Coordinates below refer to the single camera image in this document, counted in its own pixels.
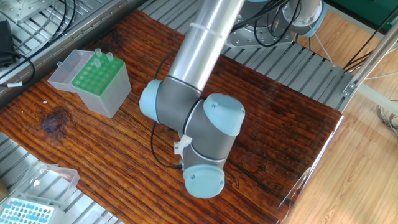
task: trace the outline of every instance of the wooden table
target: wooden table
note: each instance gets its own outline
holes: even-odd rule
[[[132,13],[88,47],[126,62],[132,91],[113,119],[89,111],[77,94],[55,90],[46,77],[0,111],[0,130],[41,161],[78,170],[78,188],[125,223],[276,223],[292,203],[285,197],[313,165],[341,113],[221,56],[203,94],[231,95],[247,114],[224,167],[224,191],[209,200],[193,198],[181,171],[152,157],[153,121],[138,104],[160,62],[183,38]],[[160,159],[178,163],[177,139],[164,126],[157,130]]]

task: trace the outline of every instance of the robotic arm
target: robotic arm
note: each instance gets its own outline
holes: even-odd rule
[[[182,157],[185,186],[194,197],[211,198],[224,187],[223,166],[245,110],[230,96],[215,93],[203,100],[200,95],[244,0],[202,1],[169,75],[152,80],[139,105],[144,115],[180,133],[175,153]]]

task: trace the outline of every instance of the black cable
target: black cable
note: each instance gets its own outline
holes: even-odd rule
[[[21,58],[25,59],[25,61],[30,64],[30,66],[32,67],[32,75],[30,76],[30,78],[27,81],[22,82],[22,86],[28,84],[30,81],[33,80],[33,78],[35,77],[36,71],[35,71],[35,66],[33,65],[32,61],[29,60],[29,58],[27,58],[24,55],[22,55],[20,53],[17,53],[17,52],[0,51],[0,53],[2,53],[2,54],[13,54],[13,55],[16,55],[16,56],[20,56]],[[8,88],[8,84],[0,84],[0,87],[7,87]]]
[[[52,42],[53,41],[53,38],[55,37],[55,34],[57,34],[60,30],[61,30],[61,28],[62,28],[62,24],[65,22],[65,19],[67,18],[67,8],[68,8],[68,6],[67,6],[67,0],[64,0],[65,2],[63,3],[63,5],[64,5],[64,8],[63,8],[63,16],[62,16],[62,20],[61,20],[61,23],[60,23],[60,25],[58,26],[58,28],[57,28],[57,30],[54,32],[54,35],[51,37],[51,39],[48,41],[48,43],[50,42]]]
[[[152,151],[152,155],[154,155],[156,161],[157,161],[160,165],[162,165],[162,166],[164,166],[164,167],[166,167],[166,168],[171,168],[171,169],[182,169],[182,165],[181,165],[181,164],[169,166],[169,165],[164,164],[163,162],[161,162],[161,161],[157,158],[157,156],[156,156],[156,154],[155,154],[155,151],[154,151],[154,133],[155,133],[155,128],[156,128],[156,121],[155,121],[155,123],[154,123],[154,127],[152,128],[152,134],[150,135],[150,150]]]
[[[70,26],[72,25],[72,22],[73,22],[73,20],[74,20],[74,18],[75,18],[75,14],[76,14],[76,0],[73,0],[73,12],[72,12],[72,16],[71,16],[71,18],[70,18],[70,21],[69,21],[67,27],[66,27],[65,30],[62,32],[62,35],[64,35],[66,32],[68,32],[68,30],[69,30]]]
[[[67,25],[67,27],[65,28],[65,30],[64,30],[60,35],[58,35],[58,37],[56,37],[55,39],[53,39],[53,38],[55,37],[55,35],[57,34],[57,32],[62,28],[62,24],[64,23],[63,21],[65,21],[65,18],[66,18],[66,15],[67,15],[67,12],[66,12],[67,5],[66,5],[66,4],[67,4],[67,2],[66,2],[66,0],[65,0],[65,2],[64,2],[65,11],[64,11],[64,14],[63,14],[63,17],[62,17],[62,21],[61,21],[60,25],[59,25],[58,28],[57,28],[57,31],[54,32],[54,35],[51,37],[51,39],[50,39],[45,45],[43,45],[42,48],[40,48],[38,51],[36,51],[35,53],[33,53],[31,56],[28,57],[29,60],[32,59],[33,57],[35,57],[37,54],[39,54],[41,51],[43,51],[43,50],[46,49],[47,47],[49,47],[53,42],[57,41],[59,38],[61,38],[62,36],[64,36],[64,35],[66,34],[66,31],[70,28],[70,25],[72,24],[72,21],[74,20],[75,14],[76,14],[76,0],[73,0],[73,13],[72,13],[72,17],[71,17],[71,19],[70,19],[69,24]],[[11,72],[13,72],[15,69],[17,69],[17,68],[19,68],[21,65],[23,65],[26,61],[27,61],[27,60],[24,60],[23,62],[19,63],[18,65],[16,65],[16,66],[13,67],[12,69],[10,69],[8,72],[6,72],[4,75],[2,75],[2,76],[0,77],[0,79],[2,79],[2,78],[4,78],[5,76],[9,75],[9,74],[10,74]]]
[[[177,52],[178,52],[178,50],[174,50],[173,52],[169,53],[169,54],[163,59],[163,61],[160,63],[159,67],[157,68],[157,71],[156,71],[156,73],[155,73],[154,79],[157,78],[157,75],[159,74],[160,69],[162,68],[163,64],[167,61],[167,59],[169,59],[169,57],[171,57],[173,54],[175,54],[175,53],[177,53]]]
[[[390,18],[398,11],[398,6],[393,10],[393,12],[387,17],[386,20],[384,20],[384,22],[381,24],[381,26],[379,26],[379,28],[377,30],[375,30],[372,34],[372,36],[370,36],[370,38],[368,39],[368,41],[366,41],[366,43],[360,48],[360,50],[354,55],[354,57],[351,58],[351,60],[346,64],[346,66],[344,67],[344,69],[346,70],[347,67],[349,67],[351,64],[353,64],[353,60],[359,55],[359,53],[361,53],[361,51],[365,48],[365,46],[370,43],[370,41],[373,39],[373,37],[384,27],[384,25],[386,25],[386,23],[390,20]]]
[[[167,59],[169,59],[169,57],[171,57],[173,54],[175,54],[175,53],[177,53],[177,52],[178,52],[178,50],[175,50],[175,51],[169,53],[169,54],[163,59],[163,61],[160,63],[159,67],[157,68],[157,71],[156,71],[156,73],[155,73],[154,79],[157,78],[157,76],[158,76],[158,74],[159,74],[159,72],[160,72],[160,69],[162,68],[163,64],[167,61]],[[154,143],[153,143],[153,142],[154,142],[154,133],[155,133],[156,124],[157,124],[157,123],[156,123],[156,121],[155,121],[154,127],[152,128],[152,134],[150,135],[150,150],[152,151],[152,155],[154,155],[155,160],[156,160],[160,165],[162,165],[162,166],[164,166],[164,167],[166,167],[166,168],[171,168],[171,169],[182,169],[182,165],[181,165],[181,164],[179,164],[179,165],[168,166],[168,165],[165,165],[164,163],[162,163],[162,162],[158,159],[158,157],[156,156],[155,151],[154,151]]]
[[[283,9],[283,7],[285,6],[285,4],[283,3],[283,4],[281,4],[280,6],[279,6],[279,8],[278,8],[278,11],[275,13],[275,16],[274,16],[274,19],[272,20],[272,23],[271,23],[271,28],[269,27],[269,23],[268,23],[268,18],[269,18],[269,14],[267,14],[267,29],[268,29],[268,32],[270,33],[270,35],[271,36],[273,36],[273,37],[277,37],[277,38],[279,38],[280,36],[275,36],[274,34],[273,34],[273,30],[274,30],[274,24],[275,24],[275,21],[276,21],[276,18],[277,18],[277,16],[279,15],[279,13],[282,11],[282,9]]]
[[[284,36],[286,35],[286,33],[289,30],[289,27],[293,24],[296,15],[297,15],[297,11],[299,10],[299,5],[301,4],[301,0],[298,0],[296,9],[294,10],[293,16],[292,16],[292,20],[290,21],[290,23],[287,25],[287,27],[285,28],[284,32],[282,33],[282,35],[280,36],[280,38],[278,38],[274,43],[272,44],[263,44],[261,43],[261,41],[259,40],[258,36],[257,36],[257,20],[254,22],[254,38],[256,38],[256,41],[259,45],[263,46],[263,47],[272,47],[275,46],[276,44],[278,44],[282,38],[284,38]]]
[[[354,70],[356,70],[359,66],[362,66],[363,65],[363,63],[367,60],[368,58],[364,58],[364,59],[362,59],[360,62],[358,62],[358,63],[356,63],[355,65],[353,65],[353,66],[351,66],[351,67],[348,67],[348,68],[346,68],[346,69],[344,69],[344,72],[349,72],[349,71],[354,71]]]
[[[278,1],[269,1],[257,14],[255,14],[252,18],[246,19],[243,22],[235,24],[231,30],[231,33],[241,29],[243,27],[248,26],[249,24],[253,23],[254,21],[260,19],[262,16],[266,15],[267,13],[271,12],[272,10],[276,9],[277,7],[285,4],[287,0],[278,0]]]

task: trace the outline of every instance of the clear plastic box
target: clear plastic box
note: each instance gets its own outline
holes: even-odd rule
[[[131,91],[126,64],[100,49],[72,81],[89,110],[112,118]]]
[[[58,90],[76,93],[72,80],[94,55],[92,51],[74,50],[63,63],[59,62],[58,69],[49,78],[49,83]]]
[[[20,181],[16,193],[27,200],[63,207],[76,190],[77,170],[35,162]]]

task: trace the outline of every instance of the white cable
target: white cable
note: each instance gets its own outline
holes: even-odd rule
[[[390,49],[390,50],[386,53],[386,55],[396,50],[396,48],[395,48],[394,46],[392,46],[391,48],[392,48],[392,49]]]
[[[35,36],[36,34],[38,34],[40,31],[42,31],[42,29],[47,26],[47,24],[50,22],[51,17],[54,15],[54,10],[55,10],[55,4],[56,4],[57,0],[54,0],[54,3],[52,5],[52,11],[49,15],[49,17],[47,18],[47,20],[44,22],[44,24],[42,26],[39,27],[39,29],[34,32],[32,34],[32,37]],[[15,47],[15,50],[18,50],[20,47],[22,47],[24,44],[26,44],[26,42],[30,41],[31,39],[26,39],[25,41],[23,41],[22,43],[20,43],[17,47]]]
[[[382,78],[382,77],[387,77],[390,75],[395,75],[398,74],[398,72],[393,72],[393,73],[389,73],[389,74],[385,74],[385,75],[380,75],[380,76],[376,76],[376,77],[371,77],[371,78],[365,78],[365,80],[370,80],[370,79],[375,79],[375,78]]]
[[[331,62],[332,64],[334,64],[334,63],[333,63],[333,60],[331,59],[331,57],[330,57],[330,55],[329,55],[329,53],[328,53],[328,51],[327,51],[326,48],[323,46],[321,40],[318,38],[317,33],[315,32],[315,30],[313,30],[313,31],[314,31],[315,37],[317,38],[319,44],[321,45],[321,47],[322,47],[322,49],[323,49],[323,51],[324,51],[324,52],[326,53],[326,55],[328,56],[330,62]]]

